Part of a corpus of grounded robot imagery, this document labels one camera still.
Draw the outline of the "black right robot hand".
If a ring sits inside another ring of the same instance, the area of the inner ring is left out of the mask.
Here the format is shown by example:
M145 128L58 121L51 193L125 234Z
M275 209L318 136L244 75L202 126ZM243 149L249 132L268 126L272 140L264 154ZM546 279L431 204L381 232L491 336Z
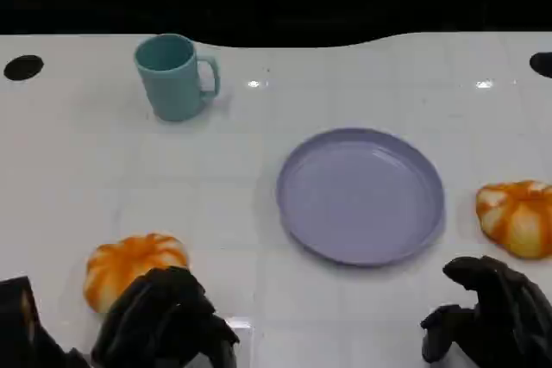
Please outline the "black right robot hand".
M537 284L488 256L458 257L442 271L478 302L442 305L422 320L425 362L456 344L478 367L551 366L551 303Z

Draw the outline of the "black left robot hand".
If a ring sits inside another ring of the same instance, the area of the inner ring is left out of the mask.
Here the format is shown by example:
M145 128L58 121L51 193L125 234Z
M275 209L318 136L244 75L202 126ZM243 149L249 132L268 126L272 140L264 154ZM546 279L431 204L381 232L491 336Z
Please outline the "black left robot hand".
M212 367L235 367L239 341L188 269L154 268L111 305L91 360L97 367L184 367L202 354Z

